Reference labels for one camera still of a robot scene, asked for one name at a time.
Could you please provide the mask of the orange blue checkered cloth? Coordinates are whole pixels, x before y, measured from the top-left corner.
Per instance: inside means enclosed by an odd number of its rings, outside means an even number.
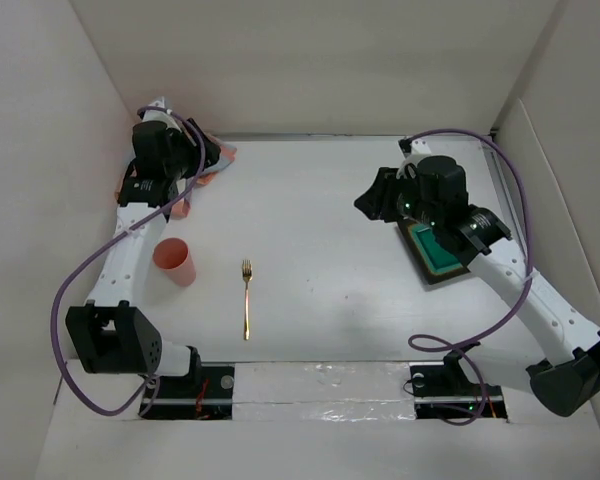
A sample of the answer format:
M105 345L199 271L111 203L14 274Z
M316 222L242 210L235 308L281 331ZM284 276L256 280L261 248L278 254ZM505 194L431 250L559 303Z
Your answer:
M178 194L181 194L185 188L191 184L193 184L195 188L208 185L219 172L229 167L235 161L237 152L235 146L212 135L208 135L207 138L210 140L212 147L218 147L220 149L218 159L212 159L210 148L207 148L207 158L201 176L196 182L193 182L192 178L179 180L176 183ZM186 197L174 204L171 207L171 216L176 219L186 218L191 209L191 197L192 193L189 193Z

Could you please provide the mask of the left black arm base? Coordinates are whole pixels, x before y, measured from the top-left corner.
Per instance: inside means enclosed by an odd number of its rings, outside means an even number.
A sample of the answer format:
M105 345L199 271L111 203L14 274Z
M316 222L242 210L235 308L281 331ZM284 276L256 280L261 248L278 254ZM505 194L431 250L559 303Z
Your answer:
M195 383L162 377L158 390L147 387L139 416L145 420L231 420L234 386L234 364L203 363Z

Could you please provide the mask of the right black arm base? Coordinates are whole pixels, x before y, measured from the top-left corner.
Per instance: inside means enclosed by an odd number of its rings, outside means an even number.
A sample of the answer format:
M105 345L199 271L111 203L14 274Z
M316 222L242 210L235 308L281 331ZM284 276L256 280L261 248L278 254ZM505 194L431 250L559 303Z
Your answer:
M403 383L403 392L413 398L416 418L463 423L477 415L484 401L481 418L506 420L502 389L487 384L483 398L478 381L467 378L460 360L452 352L439 361L409 364L410 377Z

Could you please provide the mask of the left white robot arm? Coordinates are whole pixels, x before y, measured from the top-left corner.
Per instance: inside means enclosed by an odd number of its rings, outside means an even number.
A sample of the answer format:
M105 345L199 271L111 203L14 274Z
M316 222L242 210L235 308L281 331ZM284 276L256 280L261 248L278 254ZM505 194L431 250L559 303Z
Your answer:
M85 304L69 308L65 323L86 372L165 376L176 393L188 397L203 382L197 351L163 340L137 302L177 184L197 174L208 157L204 138L168 110L151 107L133 128L132 146L134 172L117 197L117 242L107 249Z

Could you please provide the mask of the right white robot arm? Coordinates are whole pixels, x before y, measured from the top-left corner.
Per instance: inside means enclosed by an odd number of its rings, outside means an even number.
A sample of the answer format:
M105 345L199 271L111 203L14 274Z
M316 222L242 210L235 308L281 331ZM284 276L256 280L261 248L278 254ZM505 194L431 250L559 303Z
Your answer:
M526 391L550 412L568 417L600 391L600 328L579 314L531 265L526 250L487 208L469 201L465 170L448 156L424 156L382 167L354 206L372 221L411 220L431 228L436 242L510 307L542 350L491 350L477 338L443 359L438 378L453 393L477 386Z

